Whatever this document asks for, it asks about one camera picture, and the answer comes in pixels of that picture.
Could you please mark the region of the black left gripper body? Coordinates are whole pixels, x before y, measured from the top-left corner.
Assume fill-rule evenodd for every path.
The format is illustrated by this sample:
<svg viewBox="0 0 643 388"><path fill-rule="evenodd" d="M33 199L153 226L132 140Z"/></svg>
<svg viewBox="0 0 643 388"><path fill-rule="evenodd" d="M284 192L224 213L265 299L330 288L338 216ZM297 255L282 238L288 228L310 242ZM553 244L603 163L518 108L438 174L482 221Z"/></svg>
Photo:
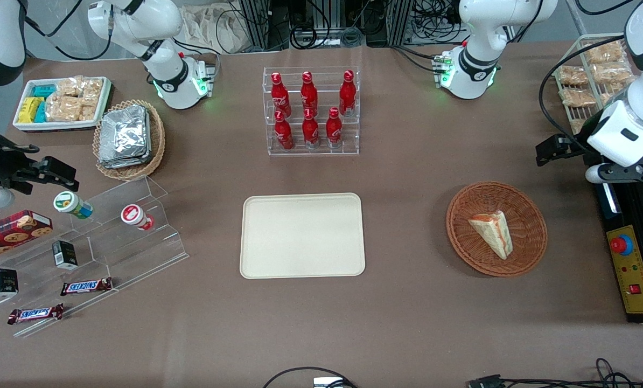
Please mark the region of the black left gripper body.
<svg viewBox="0 0 643 388"><path fill-rule="evenodd" d="M583 156L590 153L590 149L584 147L573 136L555 134L550 137L552 142L550 161Z"/></svg>

